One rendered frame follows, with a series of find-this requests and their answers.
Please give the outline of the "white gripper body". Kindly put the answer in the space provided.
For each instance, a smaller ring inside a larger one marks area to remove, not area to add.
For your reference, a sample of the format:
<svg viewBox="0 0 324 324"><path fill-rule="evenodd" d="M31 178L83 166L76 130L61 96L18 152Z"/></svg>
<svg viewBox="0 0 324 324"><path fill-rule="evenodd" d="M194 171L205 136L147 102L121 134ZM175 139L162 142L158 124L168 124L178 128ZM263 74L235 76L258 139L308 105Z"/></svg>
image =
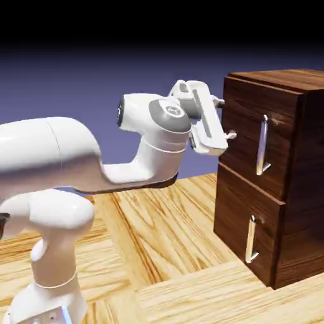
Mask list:
<svg viewBox="0 0 324 324"><path fill-rule="evenodd" d="M195 80L187 81L187 85L200 114L200 119L191 128L190 144L198 154L221 156L228 144L209 87Z"/></svg>

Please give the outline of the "large dark wood cabinet door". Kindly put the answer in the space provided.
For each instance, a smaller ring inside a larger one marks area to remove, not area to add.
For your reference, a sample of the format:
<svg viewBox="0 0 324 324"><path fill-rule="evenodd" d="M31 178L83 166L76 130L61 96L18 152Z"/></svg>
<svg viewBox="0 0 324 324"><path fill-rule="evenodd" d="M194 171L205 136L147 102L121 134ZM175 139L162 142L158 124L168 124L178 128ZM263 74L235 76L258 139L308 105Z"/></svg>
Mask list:
<svg viewBox="0 0 324 324"><path fill-rule="evenodd" d="M296 136L296 120L304 94L227 76L223 97L223 129L225 132L236 131L237 137L229 141L228 149L220 161L269 195L284 201ZM258 176L256 161L263 115L268 117L265 161L271 166Z"/></svg>

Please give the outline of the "dark wood cabinet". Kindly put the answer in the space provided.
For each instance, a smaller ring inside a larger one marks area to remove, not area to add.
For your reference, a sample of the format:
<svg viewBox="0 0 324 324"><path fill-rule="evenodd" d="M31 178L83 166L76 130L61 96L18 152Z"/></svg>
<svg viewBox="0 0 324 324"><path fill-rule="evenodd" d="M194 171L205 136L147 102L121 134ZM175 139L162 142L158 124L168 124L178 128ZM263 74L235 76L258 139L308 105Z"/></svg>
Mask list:
<svg viewBox="0 0 324 324"><path fill-rule="evenodd" d="M273 289L324 272L324 72L270 70L227 76L304 94L296 120Z"/></svg>

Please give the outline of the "small dark wood cabinet door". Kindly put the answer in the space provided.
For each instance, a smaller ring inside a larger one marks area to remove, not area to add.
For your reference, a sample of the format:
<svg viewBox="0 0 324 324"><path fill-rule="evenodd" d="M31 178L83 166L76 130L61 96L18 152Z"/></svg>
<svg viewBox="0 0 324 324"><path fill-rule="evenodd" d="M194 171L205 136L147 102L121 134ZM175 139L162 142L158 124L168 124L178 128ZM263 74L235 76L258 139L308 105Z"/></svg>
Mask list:
<svg viewBox="0 0 324 324"><path fill-rule="evenodd" d="M285 203L267 194L229 167L219 164L214 233L267 286L273 286L278 250L278 231ZM245 262L250 216L256 218L254 249L259 256Z"/></svg>

